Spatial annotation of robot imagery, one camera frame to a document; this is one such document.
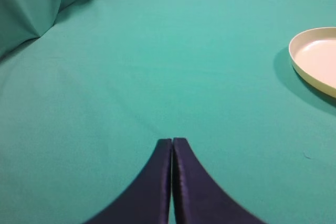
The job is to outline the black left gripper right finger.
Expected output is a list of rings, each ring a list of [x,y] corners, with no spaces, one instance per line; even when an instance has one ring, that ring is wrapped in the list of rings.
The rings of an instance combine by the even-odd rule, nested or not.
[[[173,140],[173,201],[176,223],[263,223],[219,187],[181,137]]]

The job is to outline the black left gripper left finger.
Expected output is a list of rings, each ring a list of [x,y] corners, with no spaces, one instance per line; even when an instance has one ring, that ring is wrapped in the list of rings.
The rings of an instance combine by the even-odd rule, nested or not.
[[[116,200],[86,223],[168,223],[172,140],[157,141],[149,160]]]

